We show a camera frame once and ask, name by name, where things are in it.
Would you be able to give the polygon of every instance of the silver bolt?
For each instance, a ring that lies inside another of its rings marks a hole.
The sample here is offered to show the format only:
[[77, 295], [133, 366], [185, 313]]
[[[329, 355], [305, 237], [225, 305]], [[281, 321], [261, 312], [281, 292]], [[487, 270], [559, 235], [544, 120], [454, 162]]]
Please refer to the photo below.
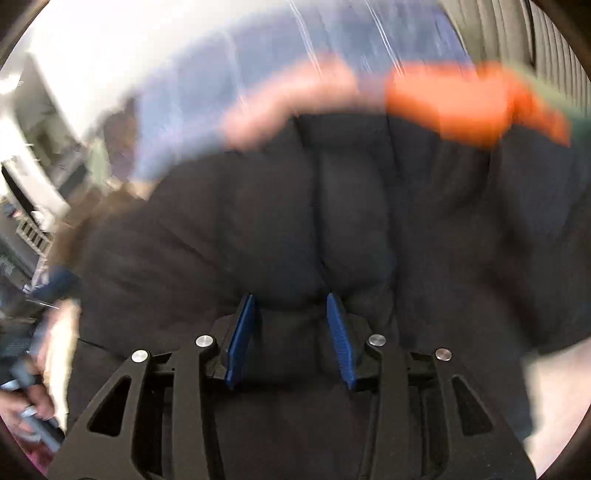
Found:
[[452, 353], [447, 348], [438, 348], [435, 351], [435, 356], [442, 362], [449, 362], [452, 359]]
[[200, 346], [201, 348], [205, 348], [210, 346], [213, 343], [213, 337], [209, 335], [201, 335], [197, 340], [195, 340], [195, 344]]
[[146, 350], [136, 350], [133, 355], [131, 355], [131, 359], [137, 364], [144, 362], [147, 358], [148, 352], [146, 352]]
[[369, 337], [368, 342], [373, 346], [384, 346], [386, 345], [386, 337], [384, 335], [380, 335], [379, 333], [374, 333]]

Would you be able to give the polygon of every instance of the black padded fabric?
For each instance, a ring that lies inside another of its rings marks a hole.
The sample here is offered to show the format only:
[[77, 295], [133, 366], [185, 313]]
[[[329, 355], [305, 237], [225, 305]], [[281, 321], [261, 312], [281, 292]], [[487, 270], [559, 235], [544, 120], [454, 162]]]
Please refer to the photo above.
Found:
[[485, 151], [379, 115], [184, 163], [90, 242], [70, 422], [134, 350], [193, 342], [250, 292], [261, 331], [216, 398], [227, 478], [352, 479], [368, 397], [339, 378], [335, 291], [389, 341], [450, 348], [523, 439], [521, 358], [591, 334], [590, 166], [523, 127]]

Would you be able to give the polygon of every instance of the hand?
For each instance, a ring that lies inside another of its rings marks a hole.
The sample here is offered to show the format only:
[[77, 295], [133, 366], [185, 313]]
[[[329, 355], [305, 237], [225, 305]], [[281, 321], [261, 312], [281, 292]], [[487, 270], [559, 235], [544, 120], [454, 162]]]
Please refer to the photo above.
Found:
[[33, 433], [28, 423], [20, 417], [29, 405], [37, 409], [37, 417], [49, 420], [54, 416], [54, 407], [45, 385], [33, 385], [27, 389], [28, 398], [18, 392], [0, 390], [0, 417], [7, 428], [18, 434], [18, 431]]

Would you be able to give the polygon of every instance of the blue gripper pad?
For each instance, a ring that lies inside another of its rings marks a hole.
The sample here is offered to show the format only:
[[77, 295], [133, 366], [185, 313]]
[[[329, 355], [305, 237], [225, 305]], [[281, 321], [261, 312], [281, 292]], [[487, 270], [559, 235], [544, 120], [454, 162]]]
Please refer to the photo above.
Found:
[[249, 295], [240, 313], [234, 337], [228, 349], [228, 371], [226, 373], [226, 385], [233, 389], [234, 385], [240, 381], [242, 376], [242, 367], [248, 342], [251, 339], [252, 329], [256, 319], [256, 300], [254, 295]]
[[355, 352], [345, 324], [343, 309], [340, 300], [330, 293], [326, 297], [326, 317], [329, 321], [330, 334], [333, 347], [339, 361], [340, 377], [347, 383], [350, 390], [355, 388], [357, 376], [355, 375]]

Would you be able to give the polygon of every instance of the orange sleeve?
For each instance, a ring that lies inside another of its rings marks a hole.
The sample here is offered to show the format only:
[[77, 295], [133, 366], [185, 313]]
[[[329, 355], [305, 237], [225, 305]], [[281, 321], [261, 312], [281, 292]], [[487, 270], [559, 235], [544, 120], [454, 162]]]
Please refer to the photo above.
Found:
[[512, 124], [537, 130], [570, 145], [570, 123], [509, 70], [405, 65], [386, 85], [388, 113], [438, 132], [442, 138], [490, 148]]

